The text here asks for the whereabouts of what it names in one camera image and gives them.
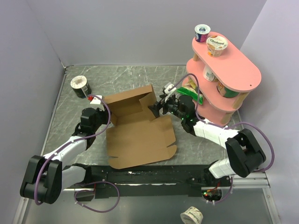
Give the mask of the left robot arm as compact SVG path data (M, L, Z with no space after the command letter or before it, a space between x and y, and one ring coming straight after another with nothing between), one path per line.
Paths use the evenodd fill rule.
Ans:
M85 108L66 143L49 154L35 155L29 159L20 195L34 200L37 205L53 204L66 188L67 180L83 188L90 186L93 181L90 169L85 165L68 166L68 163L90 148L98 136L98 128L101 125L109 126L110 122L109 109Z

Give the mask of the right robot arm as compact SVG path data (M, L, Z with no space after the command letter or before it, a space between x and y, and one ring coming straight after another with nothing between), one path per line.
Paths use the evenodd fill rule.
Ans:
M240 131L213 126L197 117L192 97L181 95L163 98L149 105L153 115L171 113L181 119L183 129L194 136L216 143L227 151L228 158L212 162L204 174L205 183L216 185L221 178L231 175L247 177L266 161L266 156L255 136L249 129Z

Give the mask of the brown cardboard box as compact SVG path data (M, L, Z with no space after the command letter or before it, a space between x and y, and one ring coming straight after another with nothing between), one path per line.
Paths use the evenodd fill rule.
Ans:
M115 169L168 160L177 150L169 115L156 118L152 85L104 97L113 127L106 130L108 163Z

